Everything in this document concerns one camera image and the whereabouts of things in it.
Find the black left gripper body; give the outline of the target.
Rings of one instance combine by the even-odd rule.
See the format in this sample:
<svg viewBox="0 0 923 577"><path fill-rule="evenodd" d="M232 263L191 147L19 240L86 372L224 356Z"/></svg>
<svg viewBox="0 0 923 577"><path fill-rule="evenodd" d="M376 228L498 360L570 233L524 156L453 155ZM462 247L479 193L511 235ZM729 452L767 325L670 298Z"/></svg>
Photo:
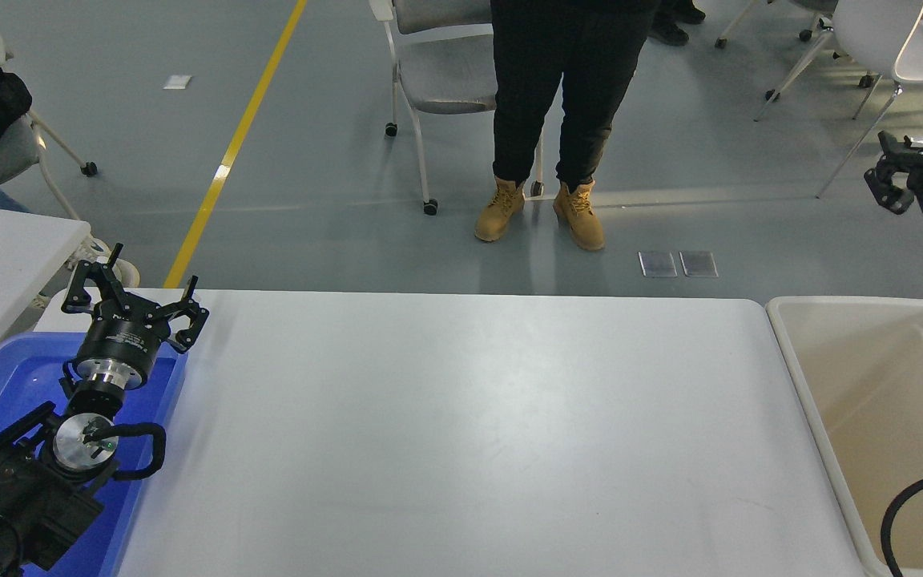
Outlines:
<svg viewBox="0 0 923 577"><path fill-rule="evenodd" d="M150 376L159 349L167 339L165 322L126 319L114 312L89 314L91 327L75 357L77 375Z"/></svg>

